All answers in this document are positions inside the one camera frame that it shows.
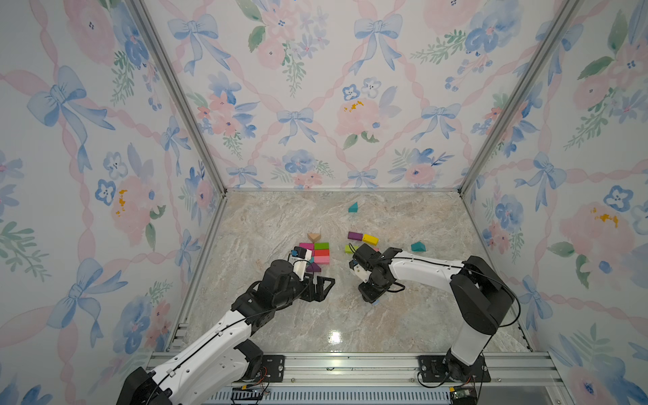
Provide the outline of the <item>purple triangular block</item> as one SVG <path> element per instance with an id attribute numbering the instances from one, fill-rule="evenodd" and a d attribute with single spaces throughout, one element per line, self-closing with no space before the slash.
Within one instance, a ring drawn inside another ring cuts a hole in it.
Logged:
<path id="1" fill-rule="evenodd" d="M 307 273 L 320 273 L 322 271 L 322 268 L 317 263 L 309 263 L 306 267 L 306 271 Z"/>

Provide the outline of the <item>yellow small block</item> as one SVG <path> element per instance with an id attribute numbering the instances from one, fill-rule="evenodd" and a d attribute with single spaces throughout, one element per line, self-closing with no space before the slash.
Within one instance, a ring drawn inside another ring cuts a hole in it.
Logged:
<path id="1" fill-rule="evenodd" d="M 379 243 L 378 238 L 368 234 L 363 234 L 362 241 L 364 241 L 364 243 L 369 244 L 371 246 L 376 246 Z"/>

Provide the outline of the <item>natural wood triangular block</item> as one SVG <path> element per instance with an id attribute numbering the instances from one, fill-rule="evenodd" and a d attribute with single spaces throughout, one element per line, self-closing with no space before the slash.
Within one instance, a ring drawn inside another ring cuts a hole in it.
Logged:
<path id="1" fill-rule="evenodd" d="M 308 233 L 307 237 L 313 243 L 317 243 L 318 241 L 320 241 L 320 239 L 322 239 L 322 235 L 318 233 Z"/>

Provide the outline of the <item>dark purple small block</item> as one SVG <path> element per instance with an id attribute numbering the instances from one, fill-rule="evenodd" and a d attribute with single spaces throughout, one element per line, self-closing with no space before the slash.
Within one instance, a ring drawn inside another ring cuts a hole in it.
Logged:
<path id="1" fill-rule="evenodd" d="M 364 239 L 364 235 L 362 233 L 349 231 L 348 238 L 352 241 L 362 241 Z"/>

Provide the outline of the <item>teal wedge block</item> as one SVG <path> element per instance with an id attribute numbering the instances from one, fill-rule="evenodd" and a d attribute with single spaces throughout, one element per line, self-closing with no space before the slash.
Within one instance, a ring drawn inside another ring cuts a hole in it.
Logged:
<path id="1" fill-rule="evenodd" d="M 411 245 L 411 252 L 426 252 L 426 246 L 422 242 L 415 242 Z"/>

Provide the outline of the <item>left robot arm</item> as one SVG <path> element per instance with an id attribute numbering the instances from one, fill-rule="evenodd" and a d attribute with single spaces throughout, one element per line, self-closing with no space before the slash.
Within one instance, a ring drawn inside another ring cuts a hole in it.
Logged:
<path id="1" fill-rule="evenodd" d="M 233 382 L 271 375 L 251 337 L 297 300 L 323 302 L 334 278 L 307 273 L 308 261 L 271 262 L 263 278 L 239 295 L 202 337 L 153 371 L 139 367 L 124 381 L 120 404 L 201 404 Z"/>

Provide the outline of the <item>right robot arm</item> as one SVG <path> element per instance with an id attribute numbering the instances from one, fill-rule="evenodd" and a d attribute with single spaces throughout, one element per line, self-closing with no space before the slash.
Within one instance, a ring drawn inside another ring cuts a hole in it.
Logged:
<path id="1" fill-rule="evenodd" d="M 424 258 L 390 247 L 377 251 L 364 244 L 351 249 L 349 268 L 360 280 L 364 301 L 375 303 L 386 294 L 405 290 L 404 281 L 421 283 L 453 294 L 463 324 L 455 342 L 440 362 L 442 382 L 476 380 L 484 349 L 504 327 L 516 295 L 483 258 L 464 261 Z"/>

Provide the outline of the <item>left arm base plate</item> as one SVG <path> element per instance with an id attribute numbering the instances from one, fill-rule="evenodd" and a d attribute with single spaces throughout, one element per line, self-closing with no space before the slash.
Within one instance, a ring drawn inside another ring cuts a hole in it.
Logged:
<path id="1" fill-rule="evenodd" d="M 286 357 L 281 354 L 265 354 L 252 363 L 252 377 L 255 383 L 282 382 L 285 375 Z"/>

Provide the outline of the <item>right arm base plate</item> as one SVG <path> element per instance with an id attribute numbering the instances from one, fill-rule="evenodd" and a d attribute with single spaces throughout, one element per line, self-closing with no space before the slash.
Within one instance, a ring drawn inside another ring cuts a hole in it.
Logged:
<path id="1" fill-rule="evenodd" d="M 469 366 L 451 354 L 421 355 L 417 361 L 423 383 L 491 382 L 489 368 L 482 354 Z"/>

